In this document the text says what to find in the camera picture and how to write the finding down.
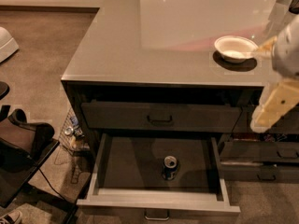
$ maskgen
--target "white shoe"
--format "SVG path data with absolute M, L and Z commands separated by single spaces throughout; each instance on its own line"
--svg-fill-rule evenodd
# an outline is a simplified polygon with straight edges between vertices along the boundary
M 0 224 L 19 224 L 21 222 L 22 212 L 13 210 L 10 213 L 0 217 Z

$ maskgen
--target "brown floor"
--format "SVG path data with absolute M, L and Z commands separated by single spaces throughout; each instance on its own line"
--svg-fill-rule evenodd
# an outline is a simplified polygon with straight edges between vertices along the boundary
M 94 13 L 0 11 L 0 26 L 10 31 L 20 50 L 7 61 L 0 63 L 0 80 L 10 86 L 9 94 L 0 105 L 11 105 L 11 111 L 21 108 L 30 122 L 46 121 L 55 128 L 59 138 L 64 120 L 70 109 L 60 82 L 61 75 L 86 34 Z M 42 170 L 55 189 L 74 201 L 85 183 L 87 161 L 74 158 L 62 149 L 57 150 L 43 165 Z M 82 171 L 74 183 L 74 167 Z M 30 184 L 53 193 L 40 173 Z M 287 183 L 227 182 L 232 205 L 241 208 L 237 218 L 198 217 L 195 220 L 170 219 L 169 224 L 273 224 L 299 223 L 299 185 Z M 61 223 L 65 213 L 58 208 L 36 200 L 33 194 L 21 193 L 0 214 L 19 208 L 23 223 Z M 161 223 L 147 221 L 142 212 L 136 216 L 120 217 L 84 215 L 77 211 L 76 223 Z

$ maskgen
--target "bowl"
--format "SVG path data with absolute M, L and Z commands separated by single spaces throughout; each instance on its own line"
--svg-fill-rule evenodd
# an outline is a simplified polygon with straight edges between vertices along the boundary
M 253 41 L 234 35 L 218 38 L 214 46 L 221 57 L 229 63 L 243 63 L 245 60 L 253 58 L 252 52 L 258 48 Z

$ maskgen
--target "open drawer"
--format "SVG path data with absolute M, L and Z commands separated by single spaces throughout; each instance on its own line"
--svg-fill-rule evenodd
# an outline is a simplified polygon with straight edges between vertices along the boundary
M 179 161 L 174 180 L 163 179 L 166 156 Z M 197 139 L 118 137 L 103 134 L 90 189 L 82 210 L 137 208 L 186 210 L 208 215 L 240 212 L 231 206 L 221 176 L 216 141 Z

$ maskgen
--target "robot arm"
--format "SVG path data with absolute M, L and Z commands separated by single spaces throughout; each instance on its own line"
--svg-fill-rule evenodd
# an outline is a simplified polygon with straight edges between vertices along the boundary
M 299 103 L 299 16 L 261 45 L 258 52 L 270 52 L 273 69 L 282 75 L 278 83 L 264 87 L 252 115 L 250 128 L 264 133 Z

